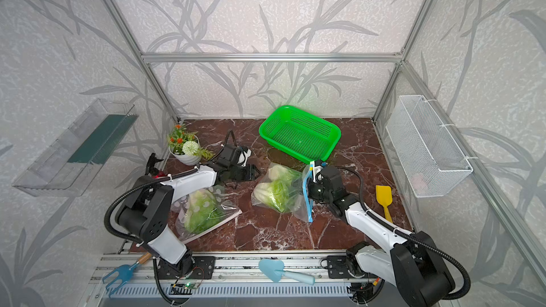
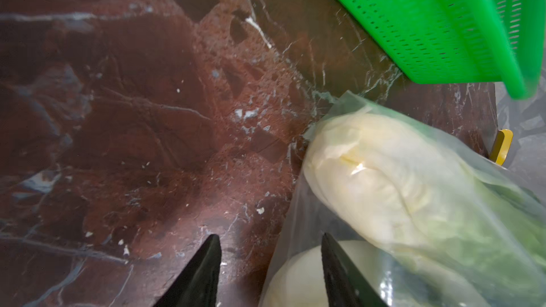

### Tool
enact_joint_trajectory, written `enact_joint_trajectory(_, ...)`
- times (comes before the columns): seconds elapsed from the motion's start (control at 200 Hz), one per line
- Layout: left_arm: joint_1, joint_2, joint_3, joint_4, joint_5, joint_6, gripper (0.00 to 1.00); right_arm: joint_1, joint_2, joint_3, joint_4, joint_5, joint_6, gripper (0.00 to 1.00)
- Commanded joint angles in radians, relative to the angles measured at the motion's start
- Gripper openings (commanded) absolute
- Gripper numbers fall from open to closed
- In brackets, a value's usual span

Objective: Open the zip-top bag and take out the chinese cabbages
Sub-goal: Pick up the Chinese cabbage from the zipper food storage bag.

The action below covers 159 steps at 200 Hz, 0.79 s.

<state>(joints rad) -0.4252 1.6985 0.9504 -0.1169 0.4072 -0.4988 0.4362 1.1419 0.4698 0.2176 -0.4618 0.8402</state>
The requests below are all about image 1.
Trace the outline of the chinese cabbage front one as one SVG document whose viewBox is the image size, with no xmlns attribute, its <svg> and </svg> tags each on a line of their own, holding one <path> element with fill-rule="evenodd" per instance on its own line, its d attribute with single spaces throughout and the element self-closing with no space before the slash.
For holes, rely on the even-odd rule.
<svg viewBox="0 0 546 307">
<path fill-rule="evenodd" d="M 278 213 L 288 213 L 292 207 L 292 201 L 293 193 L 280 181 L 259 183 L 252 194 L 254 206 L 271 208 Z"/>
</svg>

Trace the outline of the blue-zip clear bag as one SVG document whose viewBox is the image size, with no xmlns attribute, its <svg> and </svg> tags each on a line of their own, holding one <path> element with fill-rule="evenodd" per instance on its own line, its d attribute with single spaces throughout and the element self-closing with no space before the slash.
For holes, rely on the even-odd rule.
<svg viewBox="0 0 546 307">
<path fill-rule="evenodd" d="M 303 171 L 296 171 L 271 163 L 264 178 L 252 192 L 252 204 L 280 214 L 289 213 L 305 223 L 312 223 L 313 203 L 307 187 L 308 181 L 312 179 L 311 174 L 309 164 Z"/>
</svg>

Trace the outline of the chinese cabbage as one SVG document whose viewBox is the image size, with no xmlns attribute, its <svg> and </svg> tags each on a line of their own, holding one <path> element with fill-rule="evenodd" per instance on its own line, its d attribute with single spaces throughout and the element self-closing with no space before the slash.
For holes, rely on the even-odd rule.
<svg viewBox="0 0 546 307">
<path fill-rule="evenodd" d="M 273 163 L 267 171 L 271 181 L 280 181 L 287 186 L 301 177 L 301 173 L 286 166 Z"/>
</svg>

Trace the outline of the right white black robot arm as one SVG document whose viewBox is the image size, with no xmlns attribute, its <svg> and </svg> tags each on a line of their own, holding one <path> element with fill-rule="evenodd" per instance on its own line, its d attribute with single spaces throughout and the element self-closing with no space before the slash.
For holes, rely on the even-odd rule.
<svg viewBox="0 0 546 307">
<path fill-rule="evenodd" d="M 433 306 L 457 300 L 471 289 L 464 266 L 438 249 L 424 232 L 413 233 L 391 223 L 370 208 L 363 192 L 349 193 L 341 166 L 310 163 L 302 189 L 307 206 L 326 205 L 333 215 L 373 241 L 350 255 L 353 272 L 374 274 L 397 287 L 408 306 Z"/>
</svg>

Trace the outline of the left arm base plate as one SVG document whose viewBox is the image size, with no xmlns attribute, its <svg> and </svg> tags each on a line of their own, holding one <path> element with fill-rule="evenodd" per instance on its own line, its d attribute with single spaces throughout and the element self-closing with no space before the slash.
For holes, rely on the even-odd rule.
<svg viewBox="0 0 546 307">
<path fill-rule="evenodd" d="M 170 264 L 163 259 L 158 262 L 159 280 L 212 279 L 216 263 L 214 256 L 183 258 L 178 264 Z"/>
</svg>

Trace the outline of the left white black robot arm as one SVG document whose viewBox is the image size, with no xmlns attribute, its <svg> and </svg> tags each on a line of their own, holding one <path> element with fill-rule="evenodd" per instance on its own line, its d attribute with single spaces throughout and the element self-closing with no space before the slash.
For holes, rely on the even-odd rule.
<svg viewBox="0 0 546 307">
<path fill-rule="evenodd" d="M 189 171 L 158 178 L 140 177 L 106 210 L 103 220 L 106 231 L 140 244 L 169 264 L 180 264 L 188 250 L 168 226 L 171 206 L 200 189 L 257 179 L 260 171 L 248 163 L 251 155 L 247 146 L 225 142 L 210 161 Z"/>
</svg>

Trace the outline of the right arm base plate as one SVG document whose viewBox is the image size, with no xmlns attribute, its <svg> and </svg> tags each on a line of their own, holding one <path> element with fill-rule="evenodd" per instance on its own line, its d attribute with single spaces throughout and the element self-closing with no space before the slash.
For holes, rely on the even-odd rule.
<svg viewBox="0 0 546 307">
<path fill-rule="evenodd" d="M 328 256 L 326 258 L 326 268 L 330 279 L 359 279 L 364 276 L 364 272 L 353 256 Z"/>
</svg>

